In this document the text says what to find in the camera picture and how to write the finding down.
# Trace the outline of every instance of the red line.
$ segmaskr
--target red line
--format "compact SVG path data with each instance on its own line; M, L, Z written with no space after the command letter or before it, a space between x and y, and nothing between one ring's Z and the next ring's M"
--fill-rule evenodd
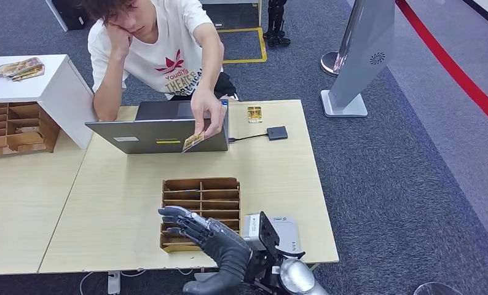
M483 110L488 116L488 95L486 95L465 72L456 64L452 57L441 47L441 44L432 36L427 27L418 18L405 0L396 0L399 9L405 15L409 23L422 38L423 42L430 49L432 54L443 65L443 68L451 75L465 93Z

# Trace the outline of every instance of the stanchion base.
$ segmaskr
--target stanchion base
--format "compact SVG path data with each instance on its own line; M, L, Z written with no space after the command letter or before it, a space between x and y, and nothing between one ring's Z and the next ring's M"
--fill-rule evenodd
M326 117L333 118L367 116L367 109L365 108L365 104L363 103L361 94L358 94L348 106L346 106L344 109L341 109L340 111L333 111L333 107L331 106L331 100L329 97L330 95L333 94L329 90L322 90L322 92L320 92L320 98L322 99L324 113Z
M322 68L322 71L333 77L338 76L338 71L333 70L334 62L336 61L337 57L338 52L330 52L322 55L320 58L320 67Z

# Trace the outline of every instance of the small card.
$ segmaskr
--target small card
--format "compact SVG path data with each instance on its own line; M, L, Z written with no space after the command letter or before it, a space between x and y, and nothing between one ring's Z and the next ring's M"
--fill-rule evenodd
M35 68L32 68L24 73L18 74L16 76L12 76L11 79L13 81L21 81L25 79L29 79L32 77L38 77L45 74L45 66L44 65L39 65Z
M33 57L17 63L8 63L0 66L0 77L12 77L24 73L32 68L35 68L43 63L39 58Z
M262 108L260 106L248 107L248 123L262 123Z
M194 134L184 141L183 152L188 151L192 147L198 145L201 141L204 140L204 131L199 134Z

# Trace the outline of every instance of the man's arm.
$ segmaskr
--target man's arm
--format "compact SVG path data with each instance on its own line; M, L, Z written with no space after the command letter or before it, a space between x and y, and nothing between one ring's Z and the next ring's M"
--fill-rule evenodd
M106 25L111 50L103 80L94 95L94 110L100 120L113 121L121 107L125 59L132 35L119 26Z
M121 107L125 58L111 55L103 81L94 95L94 110L102 121L114 121Z
M203 23L195 28L194 38L202 47L202 76L198 88L215 88L222 68L224 45L212 23Z
M226 108L213 93L221 73L224 46L212 23L197 26L193 35L202 47L202 76L191 102L195 117L195 134L204 130L204 113L207 112L210 114L210 126L204 136L209 138L221 131L226 115Z

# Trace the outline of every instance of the red logo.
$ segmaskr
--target red logo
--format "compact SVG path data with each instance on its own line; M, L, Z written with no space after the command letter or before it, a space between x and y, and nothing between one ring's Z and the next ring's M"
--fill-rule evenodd
M177 54L175 55L175 60L171 60L166 57L166 68L156 69L163 74L168 74L173 72L176 68L182 68L181 64L184 63L184 60L181 59L181 50L177 50Z

